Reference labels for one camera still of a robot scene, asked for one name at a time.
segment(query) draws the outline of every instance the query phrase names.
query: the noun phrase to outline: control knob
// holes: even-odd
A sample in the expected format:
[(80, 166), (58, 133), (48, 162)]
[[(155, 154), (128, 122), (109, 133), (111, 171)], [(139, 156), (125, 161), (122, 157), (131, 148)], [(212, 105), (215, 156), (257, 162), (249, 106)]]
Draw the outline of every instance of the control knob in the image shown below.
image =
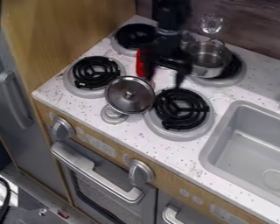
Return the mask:
[(141, 186), (144, 183), (150, 183), (155, 175), (151, 168), (138, 159), (132, 159), (129, 162), (129, 182), (133, 186)]
[(64, 118), (56, 116), (53, 119), (52, 136), (57, 140), (64, 140), (69, 137), (74, 137), (74, 128)]

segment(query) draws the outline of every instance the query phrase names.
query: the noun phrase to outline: white countertop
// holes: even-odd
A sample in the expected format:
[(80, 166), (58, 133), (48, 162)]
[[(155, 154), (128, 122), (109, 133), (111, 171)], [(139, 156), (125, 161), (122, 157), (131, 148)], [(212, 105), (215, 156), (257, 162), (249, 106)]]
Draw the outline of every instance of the white countertop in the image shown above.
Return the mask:
[[(152, 23), (139, 16), (134, 16), (130, 22)], [(247, 73), (241, 83), (232, 87), (202, 87), (190, 79), (183, 83), (183, 88), (196, 90), (207, 97), (216, 113), (212, 129), (205, 136), (190, 142), (173, 142), (157, 136), (150, 131), (140, 116), (131, 116), (126, 122), (117, 125), (105, 123), (100, 113), (107, 104), (106, 100), (104, 98), (88, 100), (70, 94), (63, 85), (62, 76), (52, 77), (35, 90), (32, 96), (256, 217), (269, 223), (280, 223), (279, 206), (212, 174), (204, 169), (199, 161), (201, 149), (231, 102), (238, 100), (253, 102), (280, 113), (277, 110), (279, 105), (277, 99), (280, 97), (280, 60), (232, 45), (228, 45), (228, 48), (239, 54), (247, 65)], [(92, 55), (119, 60), (124, 65), (127, 75), (136, 75), (136, 59), (115, 52), (109, 38), (103, 39), (81, 57)], [(172, 87), (174, 71), (159, 68), (154, 81), (157, 83), (156, 91)]]

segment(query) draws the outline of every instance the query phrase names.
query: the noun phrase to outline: silver sink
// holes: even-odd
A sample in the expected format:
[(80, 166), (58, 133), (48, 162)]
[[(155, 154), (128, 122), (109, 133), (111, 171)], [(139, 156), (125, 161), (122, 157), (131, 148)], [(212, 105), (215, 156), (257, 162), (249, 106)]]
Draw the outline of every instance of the silver sink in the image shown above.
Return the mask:
[(280, 115), (246, 101), (230, 105), (202, 149), (210, 172), (280, 206)]

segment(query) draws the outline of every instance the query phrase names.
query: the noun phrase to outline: gray cabinet door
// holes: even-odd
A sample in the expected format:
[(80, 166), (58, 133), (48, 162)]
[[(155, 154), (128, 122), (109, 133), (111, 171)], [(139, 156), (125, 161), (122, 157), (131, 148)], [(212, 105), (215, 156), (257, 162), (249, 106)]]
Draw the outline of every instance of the gray cabinet door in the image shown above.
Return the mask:
[(32, 113), (2, 35), (0, 41), (0, 74), (4, 74), (4, 79), (0, 79), (0, 138), (20, 168), (65, 196), (57, 165)]

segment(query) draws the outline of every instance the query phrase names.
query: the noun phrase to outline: silver saucepan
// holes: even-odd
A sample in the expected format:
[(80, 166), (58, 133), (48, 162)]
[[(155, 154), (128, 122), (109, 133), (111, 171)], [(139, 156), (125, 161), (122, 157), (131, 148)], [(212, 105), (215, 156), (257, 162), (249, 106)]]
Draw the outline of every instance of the silver saucepan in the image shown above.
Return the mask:
[(191, 75), (200, 78), (211, 79), (220, 76), (232, 59), (232, 53), (225, 44), (216, 39), (191, 43), (186, 51), (192, 56)]

